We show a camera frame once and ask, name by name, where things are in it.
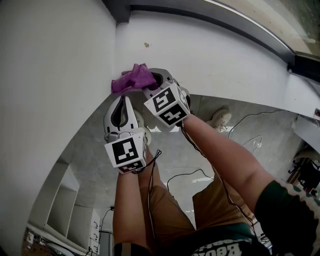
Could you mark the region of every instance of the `white surface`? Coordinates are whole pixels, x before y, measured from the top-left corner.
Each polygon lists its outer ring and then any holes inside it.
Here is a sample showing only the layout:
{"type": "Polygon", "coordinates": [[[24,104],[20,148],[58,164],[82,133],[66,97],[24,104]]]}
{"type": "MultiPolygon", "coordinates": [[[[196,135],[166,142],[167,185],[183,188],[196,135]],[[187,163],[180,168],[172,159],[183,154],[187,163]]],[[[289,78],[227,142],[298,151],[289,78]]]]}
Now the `white surface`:
{"type": "Polygon", "coordinates": [[[110,94],[115,21],[100,0],[3,0],[0,33],[0,241],[12,256],[51,168],[110,94]]]}
{"type": "Polygon", "coordinates": [[[33,206],[29,222],[40,229],[54,229],[67,237],[79,183],[68,164],[56,163],[45,180],[33,206]]]}
{"type": "Polygon", "coordinates": [[[91,244],[91,229],[95,230],[99,235],[99,224],[100,218],[94,209],[75,205],[67,238],[87,249],[91,244]]]}
{"type": "Polygon", "coordinates": [[[45,180],[33,206],[29,222],[38,228],[44,228],[57,195],[61,181],[64,178],[67,164],[56,163],[45,180]]]}
{"type": "Polygon", "coordinates": [[[65,189],[73,190],[73,191],[79,191],[79,183],[74,175],[74,173],[71,170],[70,165],[67,164],[67,169],[65,171],[65,174],[62,178],[60,187],[63,187],[65,189]]]}
{"type": "Polygon", "coordinates": [[[77,194],[77,191],[60,187],[50,211],[47,223],[65,237],[67,237],[68,234],[71,214],[75,206],[77,194]]]}
{"type": "Polygon", "coordinates": [[[93,226],[90,229],[90,238],[95,240],[96,242],[99,241],[99,231],[96,230],[93,226]]]}
{"type": "Polygon", "coordinates": [[[87,253],[87,250],[85,250],[84,248],[81,248],[80,246],[76,245],[75,243],[67,240],[65,237],[63,237],[61,234],[58,233],[58,235],[60,235],[60,239],[55,238],[54,236],[52,236],[51,234],[27,223],[26,227],[30,230],[32,230],[34,233],[38,234],[39,236],[44,237],[45,239],[47,239],[48,241],[57,243],[69,250],[71,250],[72,252],[79,254],[79,255],[85,255],[87,253]]]}
{"type": "Polygon", "coordinates": [[[320,126],[298,116],[293,125],[293,131],[320,154],[320,126]]]}
{"type": "Polygon", "coordinates": [[[167,69],[191,94],[246,101],[312,117],[320,97],[262,46],[217,25],[135,11],[115,37],[115,72],[167,69]]]}
{"type": "Polygon", "coordinates": [[[93,253],[99,254],[100,253],[100,245],[98,242],[90,239],[90,248],[92,249],[93,253]]]}

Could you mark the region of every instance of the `black cable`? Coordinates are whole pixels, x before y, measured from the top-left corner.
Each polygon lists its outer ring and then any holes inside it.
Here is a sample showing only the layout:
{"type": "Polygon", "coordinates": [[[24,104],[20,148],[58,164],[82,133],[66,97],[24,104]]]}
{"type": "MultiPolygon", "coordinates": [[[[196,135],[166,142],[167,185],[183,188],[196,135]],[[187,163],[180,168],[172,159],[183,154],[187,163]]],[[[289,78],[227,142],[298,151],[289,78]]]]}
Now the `black cable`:
{"type": "Polygon", "coordinates": [[[139,173],[142,173],[147,167],[149,167],[152,163],[154,163],[156,161],[156,159],[161,155],[162,151],[161,150],[157,150],[157,152],[155,153],[155,156],[154,158],[143,168],[141,168],[140,170],[134,170],[132,171],[133,174],[139,174],[139,173]]]}
{"type": "Polygon", "coordinates": [[[85,256],[87,256],[88,253],[90,253],[90,251],[93,252],[92,249],[90,248],[90,249],[87,251],[87,253],[85,254],[85,256]]]}
{"type": "Polygon", "coordinates": [[[168,180],[167,184],[166,184],[166,187],[167,187],[168,191],[170,192],[170,190],[169,190],[169,181],[171,181],[174,177],[178,177],[178,176],[182,176],[182,175],[191,175],[191,174],[196,173],[197,171],[201,171],[204,176],[206,176],[206,177],[214,180],[213,178],[207,176],[207,175],[205,174],[204,170],[202,170],[202,169],[199,168],[199,169],[197,169],[197,170],[195,170],[194,172],[191,172],[191,173],[181,173],[181,174],[177,174],[177,175],[171,177],[171,178],[168,180]]]}
{"type": "Polygon", "coordinates": [[[151,210],[150,210],[150,204],[151,204],[151,193],[154,187],[154,170],[155,170],[155,166],[156,166],[156,159],[162,154],[161,150],[157,150],[155,153],[154,158],[150,161],[150,163],[148,165],[150,165],[151,163],[153,163],[152,165],[152,170],[151,170],[151,175],[150,175],[150,181],[149,181],[149,187],[148,187],[148,211],[149,211],[149,216],[150,216],[150,220],[151,220],[151,227],[152,227],[152,233],[153,233],[153,237],[154,237],[154,241],[155,241],[155,246],[157,247],[157,240],[156,240],[156,234],[155,234],[155,225],[154,225],[154,218],[152,216],[151,210]]]}
{"type": "Polygon", "coordinates": [[[224,181],[222,178],[221,178],[221,181],[222,181],[222,184],[223,184],[225,193],[226,193],[226,197],[227,197],[228,203],[229,203],[230,205],[232,205],[232,206],[237,207],[237,209],[242,213],[242,215],[243,215],[246,219],[248,219],[248,221],[251,223],[251,226],[252,226],[253,233],[254,233],[255,237],[258,239],[258,236],[257,236],[257,234],[256,234],[256,230],[255,230],[255,227],[254,227],[255,225],[254,225],[253,220],[252,220],[248,215],[246,215],[246,214],[244,213],[244,211],[241,209],[240,206],[238,206],[236,203],[234,203],[234,202],[232,201],[232,199],[231,199],[231,197],[230,197],[230,195],[229,195],[228,189],[227,189],[227,187],[226,187],[225,181],[224,181]]]}
{"type": "MultiPolygon", "coordinates": [[[[107,210],[107,211],[106,211],[106,213],[105,213],[105,215],[104,215],[104,217],[103,217],[103,219],[102,219],[101,230],[102,230],[102,226],[104,225],[105,217],[106,217],[107,213],[108,213],[108,212],[110,212],[110,211],[112,211],[112,210],[111,210],[111,208],[110,208],[109,210],[107,210]]],[[[100,233],[100,234],[99,234],[98,248],[99,248],[99,245],[100,245],[100,239],[101,239],[101,232],[99,232],[99,233],[100,233]]]]}
{"type": "Polygon", "coordinates": [[[198,151],[204,158],[206,158],[206,156],[200,151],[200,149],[197,147],[197,145],[189,138],[188,134],[186,133],[184,127],[181,127],[181,132],[184,135],[184,137],[186,138],[186,140],[194,147],[194,149],[196,151],[198,151]]]}
{"type": "Polygon", "coordinates": [[[273,111],[273,112],[260,112],[260,113],[257,113],[257,114],[247,114],[244,118],[242,118],[234,127],[232,127],[232,129],[229,131],[229,134],[228,134],[228,138],[230,139],[230,136],[231,136],[231,133],[234,131],[234,129],[240,125],[240,123],[245,120],[246,118],[248,117],[257,117],[257,116],[260,116],[260,115],[272,115],[272,114],[276,114],[276,113],[279,113],[279,112],[283,112],[283,111],[286,111],[286,110],[276,110],[276,111],[273,111]]]}

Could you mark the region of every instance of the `shoe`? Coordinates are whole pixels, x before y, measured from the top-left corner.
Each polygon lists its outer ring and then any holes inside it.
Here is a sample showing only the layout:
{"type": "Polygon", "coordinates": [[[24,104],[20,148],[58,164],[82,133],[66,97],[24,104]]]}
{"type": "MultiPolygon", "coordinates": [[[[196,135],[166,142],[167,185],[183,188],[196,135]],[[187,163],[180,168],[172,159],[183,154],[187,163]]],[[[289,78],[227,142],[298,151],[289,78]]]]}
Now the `shoe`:
{"type": "Polygon", "coordinates": [[[210,125],[213,129],[219,133],[225,132],[227,130],[226,124],[230,121],[232,114],[226,108],[221,108],[215,112],[212,119],[206,123],[210,125]]]}
{"type": "Polygon", "coordinates": [[[142,115],[135,109],[133,111],[139,127],[142,127],[144,129],[146,144],[149,146],[151,143],[151,132],[147,127],[145,127],[145,120],[142,115]]]}

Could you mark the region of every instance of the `tan shorts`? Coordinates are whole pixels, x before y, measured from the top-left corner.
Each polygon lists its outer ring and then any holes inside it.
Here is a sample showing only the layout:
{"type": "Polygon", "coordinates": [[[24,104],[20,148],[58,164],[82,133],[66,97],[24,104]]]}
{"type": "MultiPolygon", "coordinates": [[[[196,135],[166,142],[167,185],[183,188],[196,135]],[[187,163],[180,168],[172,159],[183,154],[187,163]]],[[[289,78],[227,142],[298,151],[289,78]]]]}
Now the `tan shorts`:
{"type": "MultiPolygon", "coordinates": [[[[192,197],[196,230],[208,227],[246,222],[240,211],[227,200],[225,188],[220,179],[215,179],[203,191],[192,197]]],[[[225,183],[232,201],[252,217],[253,214],[240,195],[225,183]]],[[[156,254],[156,245],[148,210],[148,188],[140,189],[147,244],[150,252],[156,254]]],[[[154,186],[150,197],[150,211],[153,218],[157,249],[165,249],[183,242],[187,236],[197,232],[178,202],[162,186],[154,186]]]]}

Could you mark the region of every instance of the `white wall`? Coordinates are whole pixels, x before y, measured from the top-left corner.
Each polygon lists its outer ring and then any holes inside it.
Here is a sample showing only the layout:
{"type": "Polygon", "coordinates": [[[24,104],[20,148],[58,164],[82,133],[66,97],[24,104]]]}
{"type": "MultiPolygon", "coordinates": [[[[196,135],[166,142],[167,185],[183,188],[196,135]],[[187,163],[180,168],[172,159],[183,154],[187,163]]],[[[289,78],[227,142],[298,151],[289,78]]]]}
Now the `white wall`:
{"type": "Polygon", "coordinates": [[[54,163],[110,94],[115,29],[100,0],[0,4],[0,244],[10,256],[54,163]]]}
{"type": "Polygon", "coordinates": [[[272,106],[313,117],[320,97],[262,46],[214,24],[141,12],[116,29],[115,75],[146,63],[167,69],[192,94],[272,106]]]}
{"type": "Polygon", "coordinates": [[[320,154],[320,122],[298,116],[292,125],[293,131],[320,154]]]}

